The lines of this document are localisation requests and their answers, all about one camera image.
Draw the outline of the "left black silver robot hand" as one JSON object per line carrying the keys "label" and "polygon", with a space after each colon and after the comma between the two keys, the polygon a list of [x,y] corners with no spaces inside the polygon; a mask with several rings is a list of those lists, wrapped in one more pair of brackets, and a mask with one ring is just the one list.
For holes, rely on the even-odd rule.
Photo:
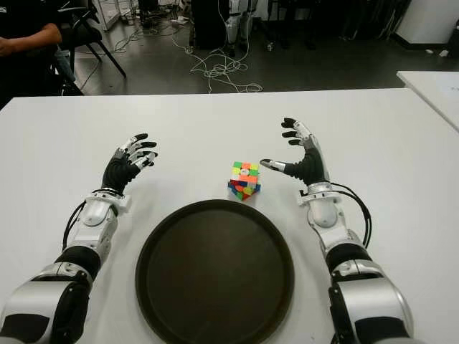
{"label": "left black silver robot hand", "polygon": [[148,141],[148,133],[130,137],[116,148],[102,178],[101,188],[123,194],[125,187],[145,168],[152,167],[158,153],[156,142]]}

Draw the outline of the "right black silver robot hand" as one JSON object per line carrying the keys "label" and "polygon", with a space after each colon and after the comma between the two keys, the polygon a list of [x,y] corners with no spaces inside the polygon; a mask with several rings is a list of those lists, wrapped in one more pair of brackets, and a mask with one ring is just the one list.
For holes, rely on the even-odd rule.
{"label": "right black silver robot hand", "polygon": [[284,118],[281,126],[289,131],[282,133],[290,145],[304,149],[303,158],[296,163],[286,163],[272,159],[260,160],[260,165],[302,181],[306,186],[329,182],[328,170],[321,148],[315,135],[302,122]]}

